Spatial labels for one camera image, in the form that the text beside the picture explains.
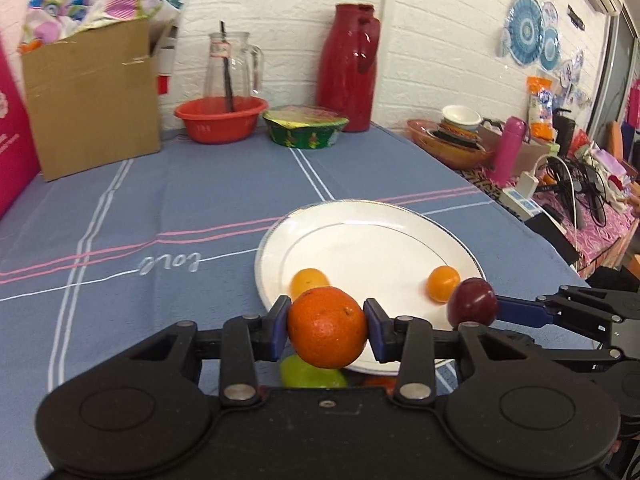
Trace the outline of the small yellow-orange kumquat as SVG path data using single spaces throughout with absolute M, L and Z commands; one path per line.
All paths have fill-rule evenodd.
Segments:
M 291 299 L 295 301 L 307 290 L 328 286 L 330 286 L 330 281 L 326 277 L 326 274 L 318 269 L 306 268 L 295 273 L 290 281 L 288 291 L 290 292 Z

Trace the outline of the pink water bottle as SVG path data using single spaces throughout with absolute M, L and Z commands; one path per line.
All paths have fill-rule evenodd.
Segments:
M 523 144 L 527 132 L 524 120 L 511 116 L 503 127 L 494 159 L 492 160 L 488 178 L 495 185 L 502 188 L 511 177 L 518 152 Z

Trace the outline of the red plastic basin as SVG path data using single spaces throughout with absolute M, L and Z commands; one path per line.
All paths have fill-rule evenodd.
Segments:
M 258 117 L 268 108 L 268 102 L 257 96 L 233 99 L 228 112 L 226 99 L 210 96 L 177 106 L 174 115 L 181 119 L 189 138 L 201 144 L 227 144 L 248 138 Z

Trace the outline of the green apple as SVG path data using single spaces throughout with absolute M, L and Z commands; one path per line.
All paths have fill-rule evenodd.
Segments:
M 347 380 L 340 370 L 312 366 L 297 354 L 282 360 L 280 377 L 285 388 L 336 389 L 347 386 Z

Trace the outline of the large orange mandarin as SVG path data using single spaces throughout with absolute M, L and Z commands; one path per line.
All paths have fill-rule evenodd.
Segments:
M 288 339 L 306 363 L 338 370 L 363 352 L 368 322 L 362 307 L 346 292 L 332 286 L 312 288 L 288 310 Z

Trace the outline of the brown cardboard box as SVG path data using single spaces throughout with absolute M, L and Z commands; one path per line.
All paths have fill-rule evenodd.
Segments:
M 26 106 L 47 181 L 160 150 L 147 20 L 84 30 L 22 56 Z

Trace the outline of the dark red plum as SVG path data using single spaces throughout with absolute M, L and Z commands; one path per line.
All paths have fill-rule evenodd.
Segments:
M 488 281 L 467 278 L 452 292 L 447 320 L 453 328 L 465 322 L 490 325 L 498 316 L 498 299 Z

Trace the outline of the blue striped tablecloth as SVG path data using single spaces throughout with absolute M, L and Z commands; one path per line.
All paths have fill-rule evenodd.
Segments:
M 532 299 L 579 281 L 542 237 L 398 134 L 373 127 L 293 151 L 264 130 L 226 145 L 165 136 L 153 155 L 32 183 L 1 220 L 1 474 L 49 464 L 42 398 L 181 321 L 204 328 L 262 308 L 254 258 L 288 212 L 363 198 L 453 232 L 501 295 Z

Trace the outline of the pink shopping bag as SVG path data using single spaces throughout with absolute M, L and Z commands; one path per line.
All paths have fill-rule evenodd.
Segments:
M 4 50 L 0 58 L 0 214 L 40 171 L 26 107 L 13 79 Z

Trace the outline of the black stirring stick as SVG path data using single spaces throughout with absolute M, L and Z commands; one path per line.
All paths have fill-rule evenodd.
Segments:
M 231 113 L 234 111 L 234 105 L 229 61 L 230 47 L 227 41 L 226 24 L 224 24 L 224 21 L 219 22 L 219 29 L 221 36 L 220 52 L 222 53 L 222 62 L 224 63 L 224 98 L 226 99 L 226 111 Z

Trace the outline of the orange snack bag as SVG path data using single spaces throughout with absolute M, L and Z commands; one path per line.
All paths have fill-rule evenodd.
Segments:
M 550 142 L 553 140 L 552 81 L 547 78 L 529 76 L 526 84 L 530 134 L 538 140 Z

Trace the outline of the blue decorative wall plate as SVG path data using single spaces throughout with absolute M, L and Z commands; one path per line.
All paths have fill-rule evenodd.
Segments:
M 521 66 L 536 62 L 544 45 L 544 18 L 537 0 L 513 0 L 506 16 L 509 51 Z

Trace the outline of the glass pitcher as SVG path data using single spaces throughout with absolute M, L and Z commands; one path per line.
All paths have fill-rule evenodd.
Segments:
M 230 47 L 230 74 L 233 97 L 259 96 L 262 91 L 264 55 L 262 50 L 250 43 L 249 32 L 227 32 Z M 220 32 L 209 35 L 208 59 L 204 79 L 204 96 L 224 98 L 224 63 L 220 52 Z

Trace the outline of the white power strip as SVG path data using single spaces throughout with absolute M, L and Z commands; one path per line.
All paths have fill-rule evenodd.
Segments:
M 532 198 L 526 198 L 513 186 L 501 190 L 498 202 L 523 222 L 544 212 Z

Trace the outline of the orange patterned bowl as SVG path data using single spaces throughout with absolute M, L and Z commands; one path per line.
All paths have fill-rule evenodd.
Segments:
M 457 134 L 436 122 L 410 119 L 407 130 L 414 144 L 453 170 L 469 170 L 492 161 L 495 151 L 486 148 L 475 133 Z

